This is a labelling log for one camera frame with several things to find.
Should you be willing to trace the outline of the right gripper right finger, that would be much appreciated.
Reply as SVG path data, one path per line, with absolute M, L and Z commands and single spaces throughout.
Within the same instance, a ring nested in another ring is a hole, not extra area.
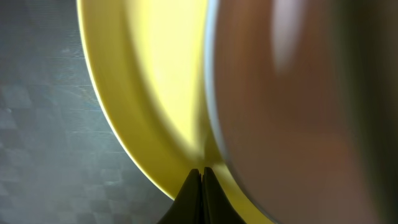
M 210 167 L 204 168 L 201 190 L 205 224 L 246 224 L 229 202 Z

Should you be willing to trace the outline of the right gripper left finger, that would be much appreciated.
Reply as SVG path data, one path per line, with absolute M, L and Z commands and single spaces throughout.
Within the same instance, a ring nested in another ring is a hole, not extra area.
M 192 169 L 172 206 L 158 224 L 200 224 L 202 223 L 201 174 Z

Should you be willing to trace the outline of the pink bowl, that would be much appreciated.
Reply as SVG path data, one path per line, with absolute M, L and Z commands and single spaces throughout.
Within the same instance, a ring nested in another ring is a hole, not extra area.
M 267 218 L 397 222 L 396 1 L 210 1 L 205 85 L 221 155 Z

